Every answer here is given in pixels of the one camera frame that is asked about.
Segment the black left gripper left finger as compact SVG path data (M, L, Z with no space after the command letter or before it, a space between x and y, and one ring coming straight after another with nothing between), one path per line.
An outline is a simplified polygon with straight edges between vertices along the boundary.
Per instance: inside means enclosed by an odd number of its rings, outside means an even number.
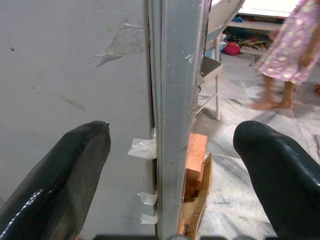
M65 133L1 207L1 239L76 239L110 149L106 122L92 121Z

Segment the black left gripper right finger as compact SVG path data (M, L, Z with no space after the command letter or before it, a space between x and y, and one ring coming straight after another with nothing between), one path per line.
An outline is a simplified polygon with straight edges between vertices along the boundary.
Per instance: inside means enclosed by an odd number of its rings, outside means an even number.
M233 147L277 236L318 240L319 164L293 138L252 120L235 128Z

